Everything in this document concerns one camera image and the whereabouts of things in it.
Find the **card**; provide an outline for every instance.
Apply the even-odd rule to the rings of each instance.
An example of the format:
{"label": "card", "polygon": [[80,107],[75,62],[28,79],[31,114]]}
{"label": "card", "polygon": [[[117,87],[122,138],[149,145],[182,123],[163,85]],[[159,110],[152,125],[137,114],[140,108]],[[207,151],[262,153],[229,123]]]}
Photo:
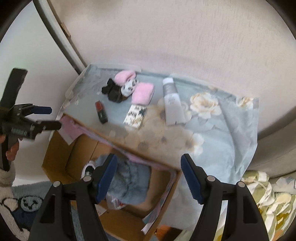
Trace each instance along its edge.
{"label": "card", "polygon": [[133,104],[124,119],[124,125],[139,129],[143,123],[147,108],[141,105]]}

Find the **lipstick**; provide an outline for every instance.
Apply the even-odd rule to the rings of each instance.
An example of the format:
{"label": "lipstick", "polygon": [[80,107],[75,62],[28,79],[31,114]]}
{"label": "lipstick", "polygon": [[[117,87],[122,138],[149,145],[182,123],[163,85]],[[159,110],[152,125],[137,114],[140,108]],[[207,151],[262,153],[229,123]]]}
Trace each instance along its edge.
{"label": "lipstick", "polygon": [[105,124],[106,122],[108,122],[107,114],[102,102],[100,101],[96,102],[96,111],[98,113],[99,120],[102,124]]}

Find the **sleeve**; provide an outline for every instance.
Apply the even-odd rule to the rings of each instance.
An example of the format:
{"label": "sleeve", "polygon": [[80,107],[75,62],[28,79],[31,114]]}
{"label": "sleeve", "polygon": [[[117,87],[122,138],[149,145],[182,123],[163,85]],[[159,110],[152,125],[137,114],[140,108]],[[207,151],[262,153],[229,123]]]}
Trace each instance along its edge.
{"label": "sleeve", "polygon": [[15,166],[13,162],[11,162],[9,172],[6,172],[0,169],[0,187],[12,186],[12,183],[14,180],[15,180]]}

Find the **human hand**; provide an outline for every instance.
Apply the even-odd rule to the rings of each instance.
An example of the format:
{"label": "human hand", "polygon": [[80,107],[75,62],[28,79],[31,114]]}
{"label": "human hand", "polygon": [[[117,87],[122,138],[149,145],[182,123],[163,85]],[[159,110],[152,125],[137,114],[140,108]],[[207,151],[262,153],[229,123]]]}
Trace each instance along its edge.
{"label": "human hand", "polygon": [[[5,141],[6,136],[5,135],[0,135],[0,144],[2,144]],[[15,156],[17,154],[17,151],[19,150],[20,143],[17,141],[11,148],[6,152],[6,157],[7,160],[9,161],[14,161]]]}

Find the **white tube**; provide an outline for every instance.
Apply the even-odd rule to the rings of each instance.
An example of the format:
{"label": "white tube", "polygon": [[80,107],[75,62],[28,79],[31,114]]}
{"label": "white tube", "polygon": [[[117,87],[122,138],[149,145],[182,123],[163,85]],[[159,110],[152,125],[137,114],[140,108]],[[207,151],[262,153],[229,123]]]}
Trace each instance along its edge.
{"label": "white tube", "polygon": [[168,126],[186,123],[179,94],[173,78],[163,80],[163,95],[165,100],[165,122]]}

